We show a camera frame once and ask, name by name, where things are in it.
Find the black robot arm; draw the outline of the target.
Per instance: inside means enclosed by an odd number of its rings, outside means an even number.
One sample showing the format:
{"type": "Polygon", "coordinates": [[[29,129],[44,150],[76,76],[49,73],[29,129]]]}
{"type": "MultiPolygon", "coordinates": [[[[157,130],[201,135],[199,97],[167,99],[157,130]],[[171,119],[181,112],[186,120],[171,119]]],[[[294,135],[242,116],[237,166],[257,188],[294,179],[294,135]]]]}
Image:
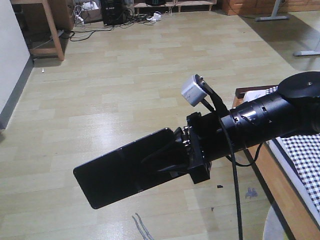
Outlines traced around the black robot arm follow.
{"type": "Polygon", "coordinates": [[[173,140],[142,160],[151,173],[189,174],[197,184],[210,177],[211,161],[276,137],[314,135],[320,131],[320,74],[307,71],[283,80],[277,90],[227,109],[204,79],[195,74],[182,86],[192,105],[210,112],[187,117],[187,129],[177,129],[173,140]]]}

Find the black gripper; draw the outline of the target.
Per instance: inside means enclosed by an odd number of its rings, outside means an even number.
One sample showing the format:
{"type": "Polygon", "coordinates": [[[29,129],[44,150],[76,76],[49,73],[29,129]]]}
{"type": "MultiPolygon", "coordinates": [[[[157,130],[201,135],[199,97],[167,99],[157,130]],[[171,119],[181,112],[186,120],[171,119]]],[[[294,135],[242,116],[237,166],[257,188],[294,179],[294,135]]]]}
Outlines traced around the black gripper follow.
{"type": "Polygon", "coordinates": [[[166,129],[166,136],[158,137],[157,147],[141,161],[144,165],[156,165],[157,173],[189,174],[193,183],[210,179],[211,161],[231,154],[226,135],[218,116],[211,112],[201,115],[194,112],[186,117],[188,127],[188,152],[183,143],[180,127],[166,129]]]}

